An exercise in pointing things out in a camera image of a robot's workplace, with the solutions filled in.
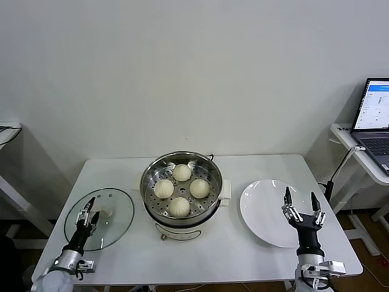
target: white wall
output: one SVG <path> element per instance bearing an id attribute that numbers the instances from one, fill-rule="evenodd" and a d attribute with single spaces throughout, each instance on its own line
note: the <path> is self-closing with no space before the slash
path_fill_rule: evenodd
<path id="1" fill-rule="evenodd" d="M 22 143 L 18 155 L 1 155 L 2 172 L 55 216 L 88 158 L 314 154 L 356 85 L 388 75 L 388 9 L 384 0 L 1 1 L 0 119 L 26 128 L 7 147 Z"/>

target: black cable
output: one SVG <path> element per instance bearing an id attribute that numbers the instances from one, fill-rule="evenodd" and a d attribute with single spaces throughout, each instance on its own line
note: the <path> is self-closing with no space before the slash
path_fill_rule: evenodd
<path id="1" fill-rule="evenodd" d="M 79 280 L 82 281 L 84 279 L 84 274 L 83 272 L 80 271 L 80 264 L 84 264 L 84 260 L 79 260 L 75 266 L 75 277 Z"/>
<path id="2" fill-rule="evenodd" d="M 343 162 L 346 160 L 347 156 L 349 155 L 349 153 L 350 153 L 353 149 L 354 149 L 354 147 L 353 147 L 353 148 L 350 148 L 350 149 L 347 151 L 345 157 L 343 157 L 343 159 L 342 159 L 342 161 L 340 162 L 339 166 L 336 168 L 336 170 L 335 170 L 334 174 L 332 175 L 330 181 L 332 181 L 332 180 L 334 179 L 335 174 L 338 172 L 339 168 L 342 166 Z"/>
<path id="3" fill-rule="evenodd" d="M 5 127 L 5 128 L 2 128 L 0 129 L 0 133 L 5 131 L 5 130 L 9 130 L 9 129 L 20 129 L 11 139 L 9 139 L 8 141 L 5 141 L 3 143 L 0 143 L 0 146 L 4 145 L 4 144 L 7 144 L 9 142 L 11 142 L 12 140 L 16 139 L 16 137 L 19 136 L 20 132 L 22 132 L 22 128 L 16 128 L 16 127 Z"/>
<path id="4" fill-rule="evenodd" d="M 303 270 L 301 271 L 301 279 L 303 280 L 303 282 L 304 282 L 309 288 L 315 289 L 315 288 L 313 287 L 313 285 L 312 285 L 311 283 L 309 283 L 309 282 L 305 279 L 305 277 L 304 277 L 304 271 L 303 271 Z M 317 289 L 317 290 L 326 290 L 328 287 L 330 287 L 330 282 L 328 282 L 325 286 L 323 286 L 323 287 L 317 287 L 316 289 Z"/>

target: white table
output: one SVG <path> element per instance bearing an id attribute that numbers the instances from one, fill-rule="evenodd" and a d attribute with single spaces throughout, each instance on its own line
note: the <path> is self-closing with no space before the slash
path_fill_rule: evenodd
<path id="1" fill-rule="evenodd" d="M 241 192 L 259 179 L 280 179 L 306 193 L 314 191 L 327 213 L 318 233 L 326 259 L 345 263 L 348 275 L 362 266 L 339 225 L 312 173 L 300 155 L 219 156 L 214 162 L 232 182 L 229 207 L 221 207 L 208 222 L 209 232 L 188 242 L 161 241 L 147 214 L 137 187 L 141 173 L 153 158 L 88 160 L 61 212 L 32 276 L 42 273 L 47 263 L 67 243 L 63 225 L 71 207 L 87 193 L 115 187 L 129 193 L 135 216 L 127 233 L 102 251 L 86 252 L 85 259 L 97 262 L 94 274 L 85 275 L 83 285 L 135 285 L 170 283 L 250 282 L 294 279 L 297 265 L 294 248 L 277 248 L 253 235 L 244 224 L 238 202 Z M 281 206 L 276 212 L 283 216 Z"/>
<path id="2" fill-rule="evenodd" d="M 352 125 L 350 123 L 334 123 L 331 125 L 331 132 L 340 141 L 340 143 L 346 147 L 347 150 L 357 145 L 357 142 L 350 134 L 351 126 Z M 370 158 L 366 152 L 358 151 L 353 154 L 353 156 L 361 167 L 356 167 L 353 170 L 353 174 L 351 175 L 349 181 L 337 193 L 332 195 L 329 203 L 335 214 L 343 208 L 343 206 L 355 193 L 357 193 L 363 184 L 364 178 L 367 175 L 370 176 L 376 183 L 382 186 L 389 186 L 389 176 L 387 176 L 381 170 L 381 168 Z M 381 221 L 386 230 L 389 232 L 389 224 L 384 218 L 384 215 L 387 213 L 389 213 L 388 204 L 378 210 L 371 218 L 373 221 Z M 377 249 L 377 246 L 368 235 L 357 215 L 350 215 L 349 219 L 355 229 L 346 231 L 347 237 L 349 239 L 362 239 L 370 254 L 372 256 L 378 256 L 380 252 Z"/>
<path id="3" fill-rule="evenodd" d="M 1 126 L 13 127 L 16 129 L 8 129 L 0 132 L 0 144 L 10 141 L 18 134 L 21 128 L 18 122 L 0 122 Z M 0 150 L 7 144 L 0 145 Z M 34 224 L 40 231 L 47 236 L 50 236 L 54 226 L 50 223 L 32 204 L 30 204 L 22 195 L 20 195 L 1 175 L 0 175 L 0 189 L 4 192 L 5 200 L 10 203 L 15 209 L 22 210 L 21 214 Z M 6 236 L 13 238 L 17 233 L 20 225 L 13 224 L 8 230 Z M 42 249 L 46 245 L 46 240 L 14 240 L 15 246 L 19 249 Z"/>

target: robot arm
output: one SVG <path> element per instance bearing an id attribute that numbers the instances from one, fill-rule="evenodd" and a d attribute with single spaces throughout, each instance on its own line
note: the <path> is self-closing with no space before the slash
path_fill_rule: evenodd
<path id="1" fill-rule="evenodd" d="M 297 249 L 298 265 L 295 270 L 295 291 L 333 291 L 330 276 L 339 277 L 346 274 L 342 262 L 324 261 L 324 252 L 317 239 L 317 231 L 321 230 L 325 212 L 314 192 L 311 193 L 313 215 L 298 213 L 292 204 L 289 188 L 286 188 L 282 211 L 289 224 L 296 228 L 299 247 Z"/>
<path id="2" fill-rule="evenodd" d="M 82 260 L 86 240 L 96 230 L 99 212 L 91 216 L 93 197 L 80 210 L 75 221 L 76 231 L 74 232 L 68 245 L 62 248 L 62 253 L 44 270 L 42 275 L 36 280 L 31 288 L 31 292 L 73 291 L 73 281 L 71 276 L 75 275 L 79 280 L 84 279 L 84 273 L 93 273 L 95 265 L 93 260 Z"/>

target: steamer basket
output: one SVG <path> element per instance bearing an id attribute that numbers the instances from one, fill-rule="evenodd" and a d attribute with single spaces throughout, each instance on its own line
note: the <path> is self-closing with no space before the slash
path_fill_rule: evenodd
<path id="1" fill-rule="evenodd" d="M 188 181 L 180 182 L 173 178 L 173 169 L 178 164 L 187 164 L 192 169 Z M 155 185 L 161 179 L 169 179 L 174 185 L 174 192 L 167 199 L 160 199 L 154 193 Z M 190 183 L 196 179 L 204 179 L 210 186 L 209 195 L 203 199 L 194 198 L 189 191 Z M 221 189 L 222 176 L 216 164 L 202 154 L 187 151 L 157 158 L 146 168 L 140 180 L 140 193 L 147 211 L 156 221 L 171 228 L 189 228 L 208 220 L 220 204 Z M 185 218 L 174 218 L 169 214 L 171 200 L 179 196 L 190 203 L 190 213 Z"/>

